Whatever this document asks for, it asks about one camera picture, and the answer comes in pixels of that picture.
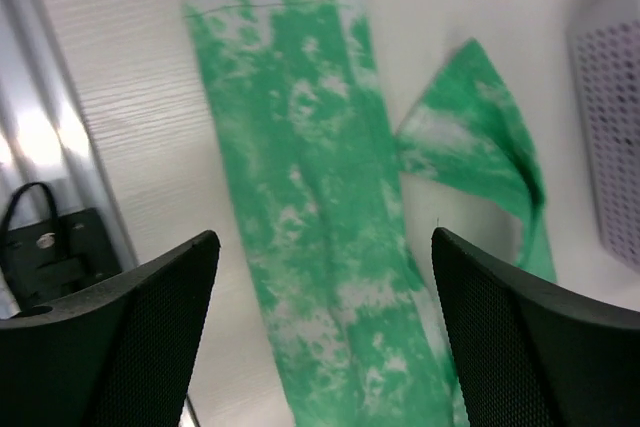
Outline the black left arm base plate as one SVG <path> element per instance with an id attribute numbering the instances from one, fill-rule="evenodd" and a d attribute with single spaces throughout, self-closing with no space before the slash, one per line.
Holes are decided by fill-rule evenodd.
<path id="1" fill-rule="evenodd" d="M 33 188 L 42 191 L 47 216 L 12 229 L 21 198 Z M 29 182 L 12 193 L 1 219 L 1 270 L 26 311 L 118 275 L 122 267 L 96 209 L 62 215 L 50 185 Z"/>

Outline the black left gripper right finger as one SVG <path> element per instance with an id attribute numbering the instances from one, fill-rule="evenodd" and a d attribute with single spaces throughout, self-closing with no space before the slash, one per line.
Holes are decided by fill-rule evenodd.
<path id="1" fill-rule="evenodd" d="M 473 426 L 636 426 L 639 314 L 585 297 L 445 228 L 432 265 Z"/>

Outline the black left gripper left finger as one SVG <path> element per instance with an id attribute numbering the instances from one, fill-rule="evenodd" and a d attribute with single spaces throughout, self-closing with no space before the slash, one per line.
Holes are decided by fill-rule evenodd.
<path id="1" fill-rule="evenodd" d="M 2 425 L 178 425 L 219 253 L 207 230 L 2 321 Z"/>

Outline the green tie-dye trousers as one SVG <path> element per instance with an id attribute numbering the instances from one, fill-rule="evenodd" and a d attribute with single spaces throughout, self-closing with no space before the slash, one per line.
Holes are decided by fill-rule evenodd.
<path id="1" fill-rule="evenodd" d="M 534 143 L 485 50 L 464 43 L 392 130 L 364 0 L 183 8 L 295 423 L 467 425 L 400 174 L 495 203 L 521 223 L 517 265 L 555 279 Z"/>

